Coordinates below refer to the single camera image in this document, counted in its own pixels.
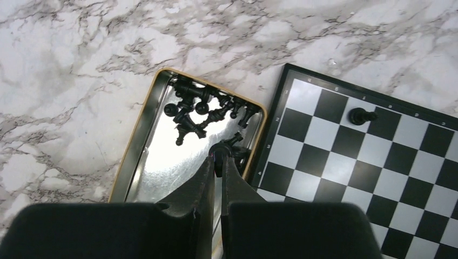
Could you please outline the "black chess piece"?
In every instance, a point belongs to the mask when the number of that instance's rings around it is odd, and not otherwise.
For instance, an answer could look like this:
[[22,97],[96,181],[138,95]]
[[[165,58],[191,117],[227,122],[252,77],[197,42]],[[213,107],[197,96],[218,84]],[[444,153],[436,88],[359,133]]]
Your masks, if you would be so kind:
[[227,160],[233,156],[232,147],[226,143],[219,142],[210,148],[208,154],[213,159],[216,177],[221,178]]
[[375,112],[368,112],[361,107],[353,108],[348,113],[348,120],[353,125],[363,125],[368,121],[374,121],[378,118]]

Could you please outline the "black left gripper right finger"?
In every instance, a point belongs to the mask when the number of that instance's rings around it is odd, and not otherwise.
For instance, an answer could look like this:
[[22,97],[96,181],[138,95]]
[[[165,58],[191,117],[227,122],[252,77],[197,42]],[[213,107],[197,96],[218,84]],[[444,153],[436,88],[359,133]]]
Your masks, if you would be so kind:
[[226,258],[381,258],[367,216],[339,202],[268,202],[221,164],[221,227]]

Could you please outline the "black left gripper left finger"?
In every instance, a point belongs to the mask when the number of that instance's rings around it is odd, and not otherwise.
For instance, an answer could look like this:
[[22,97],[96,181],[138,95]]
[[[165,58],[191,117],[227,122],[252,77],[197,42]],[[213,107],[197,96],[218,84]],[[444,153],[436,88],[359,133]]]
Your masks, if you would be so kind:
[[214,160],[156,203],[39,203],[22,209],[1,258],[211,258]]

